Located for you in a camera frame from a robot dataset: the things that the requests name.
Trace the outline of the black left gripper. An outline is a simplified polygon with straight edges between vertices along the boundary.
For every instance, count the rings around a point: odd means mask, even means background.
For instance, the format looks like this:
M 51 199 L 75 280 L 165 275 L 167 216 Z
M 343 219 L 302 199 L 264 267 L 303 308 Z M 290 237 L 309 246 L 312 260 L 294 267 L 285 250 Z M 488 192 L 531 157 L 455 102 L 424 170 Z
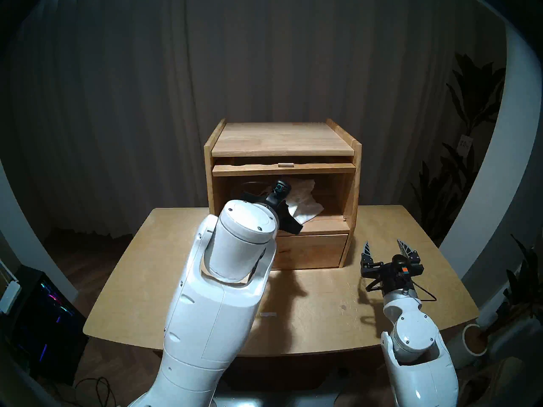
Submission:
M 277 220 L 277 229 L 288 234 L 299 234 L 302 224 L 298 223 L 289 213 L 285 200 L 276 193 L 255 195 L 247 192 L 241 194 L 241 200 L 267 207 Z

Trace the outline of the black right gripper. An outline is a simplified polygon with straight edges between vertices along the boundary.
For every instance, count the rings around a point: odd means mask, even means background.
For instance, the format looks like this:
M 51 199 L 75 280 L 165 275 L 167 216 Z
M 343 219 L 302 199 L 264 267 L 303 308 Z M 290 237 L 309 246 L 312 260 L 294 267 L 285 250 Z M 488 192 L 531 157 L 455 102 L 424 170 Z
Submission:
M 418 252 L 412 249 L 405 242 L 397 239 L 401 255 L 404 257 L 393 257 L 389 263 L 374 263 L 371 255 L 369 242 L 366 241 L 362 252 L 361 276 L 372 279 L 366 286 L 367 292 L 380 290 L 383 296 L 400 290 L 407 295 L 414 290 L 412 277 L 417 277 L 424 272 Z

